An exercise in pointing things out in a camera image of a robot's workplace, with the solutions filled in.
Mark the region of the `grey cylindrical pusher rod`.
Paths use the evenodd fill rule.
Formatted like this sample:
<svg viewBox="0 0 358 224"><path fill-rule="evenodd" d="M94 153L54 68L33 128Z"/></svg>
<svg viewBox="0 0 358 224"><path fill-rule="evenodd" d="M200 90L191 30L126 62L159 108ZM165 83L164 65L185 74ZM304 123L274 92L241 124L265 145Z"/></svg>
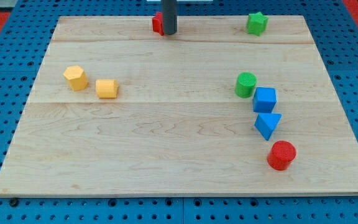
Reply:
<svg viewBox="0 0 358 224"><path fill-rule="evenodd" d="M163 31L167 35L177 32L177 0L161 0Z"/></svg>

